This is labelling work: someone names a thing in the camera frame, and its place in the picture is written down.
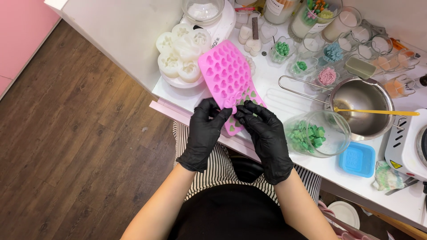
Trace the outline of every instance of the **striped pants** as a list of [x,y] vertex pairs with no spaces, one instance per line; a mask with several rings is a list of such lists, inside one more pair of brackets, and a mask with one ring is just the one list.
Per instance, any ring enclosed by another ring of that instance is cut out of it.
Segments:
[[[173,135],[175,136],[176,140],[175,159],[181,156],[184,152],[187,145],[188,133],[188,127],[177,122],[173,123]],[[308,193],[317,204],[322,177],[296,164],[294,164],[294,168],[298,172]],[[196,173],[185,201],[203,189],[228,183],[255,186],[261,191],[265,192],[265,194],[267,194],[276,204],[279,204],[276,193],[274,192],[273,185],[270,185],[266,182],[264,179],[264,174],[259,176],[258,179],[256,179],[253,183],[246,183],[237,179],[237,175],[234,172],[233,165],[228,156],[227,148],[219,143],[215,144],[215,147],[209,156],[208,168],[203,173]]]

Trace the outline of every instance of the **pink silicone mold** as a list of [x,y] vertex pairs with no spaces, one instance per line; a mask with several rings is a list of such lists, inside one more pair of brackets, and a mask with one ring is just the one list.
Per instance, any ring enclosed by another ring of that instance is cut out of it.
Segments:
[[[245,56],[229,40],[201,55],[198,63],[206,85],[221,109],[232,108],[235,114],[236,106],[245,100],[266,107],[252,82],[251,68]],[[244,129],[233,116],[224,126],[231,136]]]

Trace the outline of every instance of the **forearm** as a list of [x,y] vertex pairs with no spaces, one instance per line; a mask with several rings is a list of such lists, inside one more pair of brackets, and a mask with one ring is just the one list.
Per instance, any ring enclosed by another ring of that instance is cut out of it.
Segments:
[[177,164],[131,221],[121,240],[167,238],[195,174]]
[[309,240],[337,239],[336,234],[305,189],[295,169],[274,186],[286,223]]

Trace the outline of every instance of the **black nitrile glove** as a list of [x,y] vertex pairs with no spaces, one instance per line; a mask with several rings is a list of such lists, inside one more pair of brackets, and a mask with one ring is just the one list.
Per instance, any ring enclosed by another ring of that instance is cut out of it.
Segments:
[[245,105],[237,106],[234,117],[252,137],[255,152],[264,167],[265,180],[271,185],[286,180],[291,174],[293,162],[289,157],[282,122],[274,113],[250,100],[246,100]]
[[185,169],[202,173],[208,168],[208,157],[221,135],[222,126],[233,111],[231,108],[218,110],[218,104],[213,98],[203,99],[194,108],[187,147],[181,157],[176,159]]

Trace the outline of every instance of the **yellow spoon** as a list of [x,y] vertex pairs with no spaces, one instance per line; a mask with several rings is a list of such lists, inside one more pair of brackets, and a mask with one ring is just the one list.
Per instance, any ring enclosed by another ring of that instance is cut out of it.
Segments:
[[415,111],[383,111],[383,110],[349,110],[349,109],[339,109],[334,107],[335,112],[339,111],[356,111],[356,112],[367,112],[367,113],[379,113],[379,114],[391,114],[391,115],[404,115],[404,116],[419,116],[419,112]]

